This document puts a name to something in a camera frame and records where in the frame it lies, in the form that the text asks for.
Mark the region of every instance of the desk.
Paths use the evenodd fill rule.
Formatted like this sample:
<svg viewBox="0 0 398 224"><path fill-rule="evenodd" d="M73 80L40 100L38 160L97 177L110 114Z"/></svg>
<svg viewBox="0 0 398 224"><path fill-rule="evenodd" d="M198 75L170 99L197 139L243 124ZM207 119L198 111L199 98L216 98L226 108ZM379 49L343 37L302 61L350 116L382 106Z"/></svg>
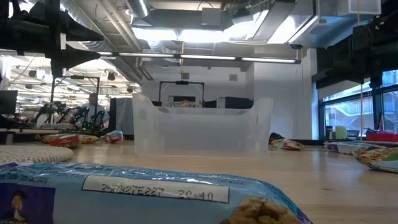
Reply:
<svg viewBox="0 0 398 224"><path fill-rule="evenodd" d="M137 157L134 141L99 141L74 151L70 162L225 173L265 180L281 188L315 224L398 223L398 174L372 171L352 156L320 148L269 151L262 159Z"/></svg>

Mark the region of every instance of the cartoon character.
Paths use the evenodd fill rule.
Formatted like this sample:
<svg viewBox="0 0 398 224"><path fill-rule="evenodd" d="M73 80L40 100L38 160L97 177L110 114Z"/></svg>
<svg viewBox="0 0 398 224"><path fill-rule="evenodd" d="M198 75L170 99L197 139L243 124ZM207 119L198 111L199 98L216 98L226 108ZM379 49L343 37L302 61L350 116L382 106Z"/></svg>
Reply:
<svg viewBox="0 0 398 224"><path fill-rule="evenodd" d="M12 210L6 212L0 219L0 223L16 222L18 224L28 224L27 217L22 213L22 208L24 206L24 200L26 199L26 194L20 190L14 192L11 200Z"/></svg>

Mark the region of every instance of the white round mat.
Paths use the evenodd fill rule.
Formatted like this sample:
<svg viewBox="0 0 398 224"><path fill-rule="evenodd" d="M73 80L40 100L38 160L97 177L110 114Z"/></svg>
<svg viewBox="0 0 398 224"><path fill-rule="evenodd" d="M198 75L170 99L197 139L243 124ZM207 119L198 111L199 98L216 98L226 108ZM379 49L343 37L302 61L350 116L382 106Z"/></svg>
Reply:
<svg viewBox="0 0 398 224"><path fill-rule="evenodd" d="M8 162L57 162L71 158L73 151L51 146L0 146L0 164Z"/></svg>

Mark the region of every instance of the wooden table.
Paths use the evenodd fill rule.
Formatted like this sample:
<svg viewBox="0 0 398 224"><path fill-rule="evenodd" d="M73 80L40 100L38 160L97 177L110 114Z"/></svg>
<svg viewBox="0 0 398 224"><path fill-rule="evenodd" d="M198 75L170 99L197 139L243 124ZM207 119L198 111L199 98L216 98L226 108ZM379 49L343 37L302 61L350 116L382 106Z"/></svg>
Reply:
<svg viewBox="0 0 398 224"><path fill-rule="evenodd" d="M75 150L71 162L242 175L278 186L317 224L398 223L398 174L319 148L270 151L261 159L200 159L137 157L133 141L96 142Z"/></svg>

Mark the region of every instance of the window frame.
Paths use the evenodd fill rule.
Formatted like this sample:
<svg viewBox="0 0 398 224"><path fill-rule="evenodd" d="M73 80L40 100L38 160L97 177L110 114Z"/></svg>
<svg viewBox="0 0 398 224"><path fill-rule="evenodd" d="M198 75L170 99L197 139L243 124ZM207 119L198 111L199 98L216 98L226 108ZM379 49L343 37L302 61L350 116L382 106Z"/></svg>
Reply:
<svg viewBox="0 0 398 224"><path fill-rule="evenodd" d="M363 92L363 98L372 97L373 99L373 122L374 127L376 128L379 124L379 115L384 113L384 98L383 94L389 93L392 91L398 91L398 84L387 86L387 87L377 87L373 88L371 91ZM325 117L325 108L327 105L332 105L335 103L344 103L350 100L358 100L361 99L361 94L357 93L351 96L345 96L342 98L324 101L323 99L318 101L318 117L319 117L319 139L326 139L325 136L325 126L326 126L326 117Z"/></svg>

